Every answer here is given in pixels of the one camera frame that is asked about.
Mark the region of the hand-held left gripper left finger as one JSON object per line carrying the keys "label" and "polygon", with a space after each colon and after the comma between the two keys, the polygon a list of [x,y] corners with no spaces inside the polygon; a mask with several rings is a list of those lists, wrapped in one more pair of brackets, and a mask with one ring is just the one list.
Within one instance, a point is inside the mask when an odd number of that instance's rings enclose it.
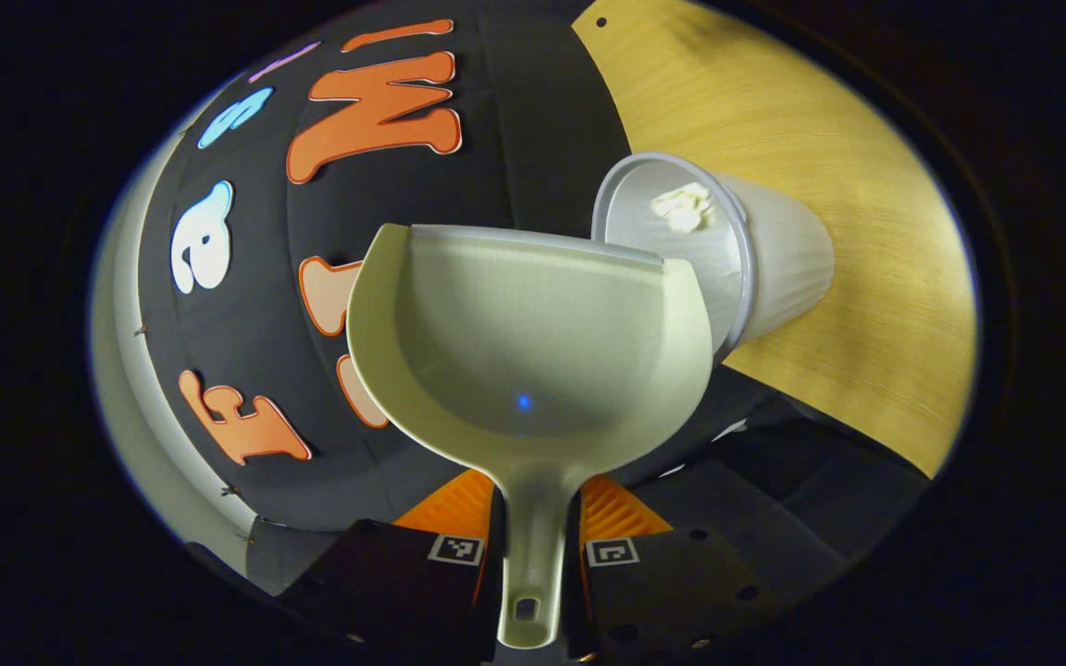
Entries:
{"label": "hand-held left gripper left finger", "polygon": [[498,502],[485,474],[462,472],[392,523],[348,527],[279,604],[382,665],[491,662]]}

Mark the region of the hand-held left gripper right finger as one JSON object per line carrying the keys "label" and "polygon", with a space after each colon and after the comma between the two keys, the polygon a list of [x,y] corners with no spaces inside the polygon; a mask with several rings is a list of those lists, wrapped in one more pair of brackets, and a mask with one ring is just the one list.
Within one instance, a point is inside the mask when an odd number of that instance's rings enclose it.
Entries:
{"label": "hand-held left gripper right finger", "polygon": [[779,612],[768,584],[714,527],[673,525],[610,476],[581,485],[570,517],[568,662],[695,662]]}

